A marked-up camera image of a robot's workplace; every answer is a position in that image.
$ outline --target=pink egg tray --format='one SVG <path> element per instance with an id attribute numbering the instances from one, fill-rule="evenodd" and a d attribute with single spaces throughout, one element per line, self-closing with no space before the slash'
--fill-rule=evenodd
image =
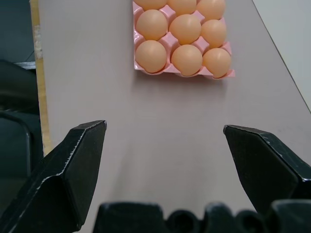
<path id="1" fill-rule="evenodd" d="M 166 19 L 167 19 L 167 21 L 169 23 L 169 26 L 170 26 L 172 21 L 176 18 L 175 11 L 172 10 L 168 5 L 164 6 L 159 11 L 164 14 L 164 16 L 166 17 Z M 140 17 L 140 15 L 143 12 L 144 12 L 143 8 L 141 8 L 135 2 L 133 2 L 133 14 L 134 14 L 134 56 L 135 56 L 135 51 L 136 51 L 137 47 L 141 43 L 146 41 L 145 38 L 141 34 L 139 34 L 136 31 L 136 29 L 135 29 L 137 20 L 138 20 L 138 18 Z M 193 15 L 197 16 L 200 19 L 201 24 L 203 24 L 205 22 L 205 17 L 203 15 L 201 15 L 200 12 L 195 11 L 193 13 Z M 220 19 L 220 21 L 225 23 L 225 19 L 224 18 Z M 165 67 L 160 72 L 151 74 L 151 73 L 146 72 L 136 62 L 135 57 L 134 57 L 134 69 L 135 70 L 140 70 L 140 71 L 142 71 L 142 72 L 144 72 L 146 74 L 149 74 L 149 75 L 159 75 L 159 74 L 162 74 L 162 73 L 174 73 L 174 74 L 176 74 L 178 76 L 184 77 L 183 75 L 181 75 L 180 71 L 178 69 L 176 69 L 175 66 L 171 63 L 171 56 L 172 56 L 173 52 L 175 51 L 175 49 L 177 49 L 179 46 L 181 46 L 178 43 L 178 40 L 170 32 L 167 32 L 167 34 L 164 37 L 162 37 L 161 39 L 159 39 L 158 42 L 161 43 L 164 46 L 164 48 L 166 49 L 167 55 L 168 55 Z M 202 55 L 205 54 L 209 50 L 209 43 L 201 36 L 195 42 L 193 42 L 192 45 L 196 46 L 201 51 Z M 230 55 L 232 55 L 231 46 L 230 46 L 229 42 L 224 42 L 223 45 L 220 48 L 226 50 Z M 186 77 L 188 78 L 188 77 L 193 77 L 193 76 L 197 76 L 197 75 L 202 75 L 202 76 L 204 76 L 204 77 L 206 77 L 208 79 L 219 80 L 219 79 L 223 79 L 223 78 L 227 78 L 227 77 L 235 77 L 235 71 L 231 69 L 231 70 L 229 70 L 227 72 L 226 75 L 224 75 L 221 78 L 216 79 L 216 78 L 213 77 L 213 74 L 211 72 L 209 72 L 206 67 L 202 66 L 201 69 L 196 74 L 191 75 L 191 76 L 186 76 Z"/>

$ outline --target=beige table surface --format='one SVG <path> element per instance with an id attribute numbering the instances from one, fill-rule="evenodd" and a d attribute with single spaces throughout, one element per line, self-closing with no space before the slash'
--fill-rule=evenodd
<path id="1" fill-rule="evenodd" d="M 251 0 L 227 1 L 237 77 L 222 82 L 134 72 L 131 0 L 40 0 L 39 9 L 52 144 L 80 123 L 108 122 L 81 232 L 104 201 L 158 202 L 165 215 L 202 216 L 216 200 L 252 208 L 225 124 L 270 131 L 311 164 L 310 112 Z"/>

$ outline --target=egg carton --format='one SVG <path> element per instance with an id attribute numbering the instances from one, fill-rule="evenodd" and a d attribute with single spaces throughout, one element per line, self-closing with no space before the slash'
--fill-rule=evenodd
<path id="1" fill-rule="evenodd" d="M 173 20 L 176 18 L 176 13 L 175 11 L 169 7 L 169 5 L 166 5 L 164 6 L 163 8 L 159 9 L 160 12 L 162 12 L 165 16 L 165 18 L 167 19 L 168 21 L 168 25 L 170 27 L 170 24 L 173 22 Z M 166 65 L 164 66 L 164 68 L 160 71 L 160 72 L 157 72 L 157 73 L 148 73 L 144 70 L 144 68 L 142 68 L 135 60 L 135 51 L 136 49 L 138 48 L 138 46 L 143 43 L 145 40 L 145 38 L 139 34 L 137 31 L 136 31 L 136 23 L 138 21 L 138 18 L 141 16 L 141 14 L 144 12 L 143 8 L 138 6 L 135 2 L 133 2 L 133 14 L 134 14 L 134 69 L 135 70 L 140 70 L 146 74 L 149 74 L 149 75 L 159 75 L 159 74 L 162 74 L 162 73 L 174 73 L 178 76 L 181 76 L 181 77 L 186 77 L 186 78 L 189 78 L 189 77 L 193 77 L 193 76 L 197 76 L 197 75 L 202 75 L 208 79 L 213 79 L 213 80 L 220 80 L 220 79 L 223 79 L 223 78 L 227 78 L 227 77 L 235 77 L 235 71 L 234 70 L 229 70 L 227 72 L 226 75 L 224 75 L 223 77 L 221 78 L 214 78 L 213 77 L 213 74 L 211 72 L 209 72 L 209 70 L 202 66 L 200 68 L 200 70 L 191 75 L 191 76 L 183 76 L 180 71 L 171 63 L 171 57 L 172 57 L 172 54 L 173 52 L 178 48 L 180 47 L 181 45 L 178 43 L 178 40 L 170 33 L 170 32 L 167 32 L 166 35 L 164 37 L 162 37 L 161 39 L 158 40 L 159 43 L 161 43 L 166 52 L 167 52 L 167 62 L 166 62 Z M 199 18 L 201 24 L 203 24 L 205 22 L 205 17 L 198 11 L 195 11 L 192 15 L 196 16 Z M 220 21 L 222 23 L 225 24 L 225 19 L 222 18 L 220 19 Z M 209 50 L 209 43 L 203 38 L 203 37 L 199 37 L 196 41 L 194 41 L 192 43 L 192 45 L 196 46 L 200 52 L 203 54 L 205 54 L 208 50 Z M 230 55 L 232 55 L 232 52 L 231 52 L 231 46 L 230 46 L 230 43 L 229 42 L 224 42 L 223 45 L 220 47 L 224 50 L 226 50 Z"/>

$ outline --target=egg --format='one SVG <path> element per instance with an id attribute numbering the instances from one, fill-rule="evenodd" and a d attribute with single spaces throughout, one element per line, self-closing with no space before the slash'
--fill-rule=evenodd
<path id="1" fill-rule="evenodd" d="M 157 73 L 166 65 L 167 53 L 161 43 L 147 40 L 136 49 L 135 60 L 148 73 Z"/>
<path id="2" fill-rule="evenodd" d="M 192 14 L 196 10 L 196 0 L 168 0 L 168 5 L 177 16 Z"/>
<path id="3" fill-rule="evenodd" d="M 194 15 L 178 16 L 171 23 L 169 31 L 181 45 L 191 44 L 201 34 L 201 22 Z"/>
<path id="4" fill-rule="evenodd" d="M 227 29 L 221 21 L 212 19 L 202 25 L 201 36 L 209 43 L 210 48 L 218 48 L 227 37 Z"/>
<path id="5" fill-rule="evenodd" d="M 160 11 L 148 10 L 138 18 L 136 30 L 146 40 L 159 40 L 167 33 L 168 22 Z"/>
<path id="6" fill-rule="evenodd" d="M 183 76 L 191 76 L 202 67 L 203 57 L 196 46 L 182 45 L 174 51 L 171 61 Z"/>
<path id="7" fill-rule="evenodd" d="M 167 0 L 134 0 L 134 2 L 141 6 L 144 11 L 159 10 L 167 4 Z"/>
<path id="8" fill-rule="evenodd" d="M 214 78 L 221 78 L 230 69 L 231 56 L 224 49 L 211 49 L 203 56 L 203 66 L 213 74 Z"/>
<path id="9" fill-rule="evenodd" d="M 205 20 L 221 19 L 225 12 L 225 0 L 201 0 L 197 10 L 205 17 Z"/>

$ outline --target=robotic claw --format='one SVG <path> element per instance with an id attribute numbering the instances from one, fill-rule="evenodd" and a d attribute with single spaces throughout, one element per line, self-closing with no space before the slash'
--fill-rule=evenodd
<path id="1" fill-rule="evenodd" d="M 80 230 L 95 190 L 105 131 L 105 121 L 70 130 L 7 208 L 0 233 Z M 257 213 L 241 211 L 233 216 L 224 204 L 212 203 L 202 220 L 185 210 L 163 220 L 157 205 L 106 203 L 99 208 L 93 232 L 310 233 L 311 167 L 271 133 L 228 125 L 224 134 Z"/>

